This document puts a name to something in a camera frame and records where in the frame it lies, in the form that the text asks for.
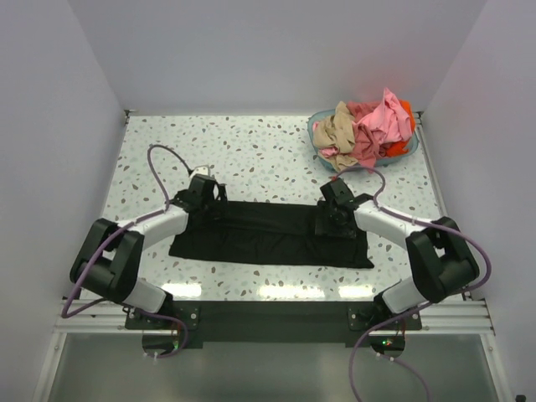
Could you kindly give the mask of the black t-shirt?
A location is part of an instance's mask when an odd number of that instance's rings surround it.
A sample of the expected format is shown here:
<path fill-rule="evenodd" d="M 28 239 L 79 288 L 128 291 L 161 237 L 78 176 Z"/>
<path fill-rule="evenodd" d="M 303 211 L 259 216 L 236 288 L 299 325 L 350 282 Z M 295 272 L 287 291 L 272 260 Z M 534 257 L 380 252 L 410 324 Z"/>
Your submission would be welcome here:
<path fill-rule="evenodd" d="M 253 265 L 372 269 L 368 240 L 353 221 L 329 221 L 328 204 L 230 201 L 198 211 L 170 246 L 171 257 Z"/>

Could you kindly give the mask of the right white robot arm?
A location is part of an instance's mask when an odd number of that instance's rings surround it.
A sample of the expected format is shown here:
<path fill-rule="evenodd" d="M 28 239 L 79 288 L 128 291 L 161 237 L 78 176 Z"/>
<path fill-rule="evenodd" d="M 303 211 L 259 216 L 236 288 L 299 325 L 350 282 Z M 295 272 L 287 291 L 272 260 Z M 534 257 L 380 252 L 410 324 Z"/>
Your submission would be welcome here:
<path fill-rule="evenodd" d="M 411 276 L 381 291 L 360 315 L 368 327 L 393 328 L 403 313 L 438 303 L 477 279 L 479 266 L 453 219 L 416 219 L 381 206 L 376 197 L 353 195 L 341 178 L 321 186 L 315 230 L 356 239 L 372 232 L 408 253 Z"/>

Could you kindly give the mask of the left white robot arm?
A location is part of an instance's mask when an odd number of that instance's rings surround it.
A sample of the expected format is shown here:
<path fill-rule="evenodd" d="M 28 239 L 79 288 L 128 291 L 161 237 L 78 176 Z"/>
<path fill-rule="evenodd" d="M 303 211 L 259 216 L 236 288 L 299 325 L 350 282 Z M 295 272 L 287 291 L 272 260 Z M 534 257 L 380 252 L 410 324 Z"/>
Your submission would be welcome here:
<path fill-rule="evenodd" d="M 145 320 L 165 328 L 173 320 L 173 297 L 139 277 L 145 249 L 187 231 L 205 213 L 227 204 L 226 188 L 214 178 L 195 174 L 189 187 L 169 199 L 162 209 L 131 221 L 98 219 L 90 227 L 70 270 L 73 292 L 84 288 L 105 301 L 144 311 Z"/>

